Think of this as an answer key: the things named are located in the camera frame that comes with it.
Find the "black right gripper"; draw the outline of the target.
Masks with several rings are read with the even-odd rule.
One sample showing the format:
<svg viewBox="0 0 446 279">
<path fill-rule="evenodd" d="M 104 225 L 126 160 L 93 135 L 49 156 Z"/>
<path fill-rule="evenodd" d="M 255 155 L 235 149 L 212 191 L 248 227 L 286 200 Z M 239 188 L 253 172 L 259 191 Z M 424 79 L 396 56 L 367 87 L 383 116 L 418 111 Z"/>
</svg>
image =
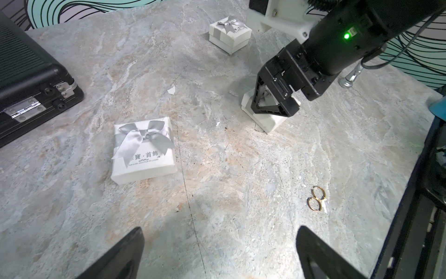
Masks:
<svg viewBox="0 0 446 279">
<path fill-rule="evenodd" d="M 295 91 L 302 90 L 310 101 L 317 99 L 347 66 L 370 60 L 385 47 L 385 36 L 374 25 L 323 20 L 308 40 L 292 41 L 261 68 L 250 108 L 256 114 L 292 117 L 300 110 Z"/>
</svg>

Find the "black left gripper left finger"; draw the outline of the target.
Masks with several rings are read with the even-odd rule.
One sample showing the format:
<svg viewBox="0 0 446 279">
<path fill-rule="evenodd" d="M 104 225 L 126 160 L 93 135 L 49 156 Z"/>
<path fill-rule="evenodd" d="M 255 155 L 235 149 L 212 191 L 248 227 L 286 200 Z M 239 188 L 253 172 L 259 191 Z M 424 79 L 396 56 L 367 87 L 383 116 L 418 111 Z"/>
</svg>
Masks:
<svg viewBox="0 0 446 279">
<path fill-rule="evenodd" d="M 135 279 L 145 246 L 140 227 L 131 230 L 78 279 Z"/>
</svg>

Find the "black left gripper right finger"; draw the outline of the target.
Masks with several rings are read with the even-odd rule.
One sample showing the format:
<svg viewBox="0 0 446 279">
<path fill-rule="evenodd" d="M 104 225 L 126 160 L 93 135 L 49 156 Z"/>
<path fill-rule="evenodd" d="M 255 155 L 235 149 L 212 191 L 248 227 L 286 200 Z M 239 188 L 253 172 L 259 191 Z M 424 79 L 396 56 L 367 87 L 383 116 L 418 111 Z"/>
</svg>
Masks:
<svg viewBox="0 0 446 279">
<path fill-rule="evenodd" d="M 365 277 L 306 226 L 297 232 L 296 249 L 306 279 Z"/>
</svg>

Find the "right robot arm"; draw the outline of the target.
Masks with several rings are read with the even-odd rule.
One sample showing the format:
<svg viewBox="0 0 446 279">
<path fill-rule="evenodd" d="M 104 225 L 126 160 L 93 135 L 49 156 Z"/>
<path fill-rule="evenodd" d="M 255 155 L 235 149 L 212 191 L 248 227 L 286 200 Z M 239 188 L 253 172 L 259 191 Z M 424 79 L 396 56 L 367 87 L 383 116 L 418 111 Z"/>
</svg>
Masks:
<svg viewBox="0 0 446 279">
<path fill-rule="evenodd" d="M 392 38 L 428 26 L 445 9 L 444 1 L 250 1 L 251 29 L 293 37 L 260 69 L 253 112 L 293 116 L 294 92 L 319 98 L 346 67 L 377 57 Z"/>
</svg>

